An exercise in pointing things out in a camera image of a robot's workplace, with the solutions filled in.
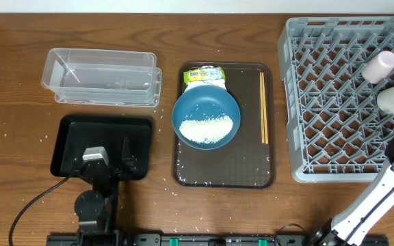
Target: wood grain surface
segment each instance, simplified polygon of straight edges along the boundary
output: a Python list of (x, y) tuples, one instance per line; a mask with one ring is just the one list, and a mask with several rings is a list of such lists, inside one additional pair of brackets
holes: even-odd
[[(0, 14), (0, 245), (8, 244), (10, 226), (22, 207), (61, 180), (49, 168), (60, 119), (69, 113), (154, 118), (148, 175), (121, 184), (118, 220), (126, 227), (163, 233), (257, 235), (274, 234), (287, 223), (298, 223), (313, 233), (342, 212), (367, 184), (299, 184), (290, 174), (287, 108), (276, 46), (289, 17)], [(163, 71), (159, 106), (57, 104), (53, 93), (40, 85), (47, 53), (55, 47), (155, 53)], [(193, 189), (173, 181), (170, 117), (177, 73), (188, 61), (261, 62), (271, 69), (277, 170), (276, 182), (269, 189)], [(71, 179), (43, 197), (19, 221), (15, 244), (44, 245), (50, 233), (75, 232), (73, 204), (89, 188), (85, 182)], [(371, 234), (386, 234), (394, 245), (394, 207)]]

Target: white wall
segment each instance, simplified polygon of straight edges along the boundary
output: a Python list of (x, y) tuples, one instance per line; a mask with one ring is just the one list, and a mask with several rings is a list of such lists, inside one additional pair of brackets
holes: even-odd
[(0, 12), (394, 14), (394, 0), (0, 0)]

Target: black tray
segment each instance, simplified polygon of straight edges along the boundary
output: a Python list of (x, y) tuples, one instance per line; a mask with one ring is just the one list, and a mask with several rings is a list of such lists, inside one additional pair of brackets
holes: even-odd
[[(236, 136), (215, 150), (197, 150), (176, 137), (172, 175), (186, 187), (264, 189), (275, 179), (272, 74), (263, 64), (190, 62), (179, 71), (178, 97), (185, 90), (183, 72), (201, 66), (219, 66), (226, 74), (226, 88), (241, 111)], [(269, 143), (261, 143), (260, 72), (267, 95)]]
[(127, 136), (137, 161), (133, 167), (126, 167), (131, 175), (122, 177), (122, 180), (141, 180), (148, 171), (151, 132), (148, 119), (67, 115), (60, 121), (51, 173), (58, 177), (70, 175), (72, 170), (81, 166), (85, 149), (97, 146), (106, 149), (112, 167), (122, 166), (122, 148), (124, 136)]

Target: chopsticks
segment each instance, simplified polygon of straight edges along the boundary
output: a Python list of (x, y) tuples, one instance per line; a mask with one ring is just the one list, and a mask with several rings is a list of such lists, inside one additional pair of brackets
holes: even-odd
[(261, 99), (261, 143), (268, 144), (267, 105), (265, 102), (264, 73), (259, 74), (259, 96)]

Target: plastic container lid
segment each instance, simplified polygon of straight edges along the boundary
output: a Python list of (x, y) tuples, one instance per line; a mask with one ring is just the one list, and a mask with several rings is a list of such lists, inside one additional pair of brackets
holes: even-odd
[(161, 70), (153, 53), (51, 49), (42, 86), (59, 103), (156, 107)]

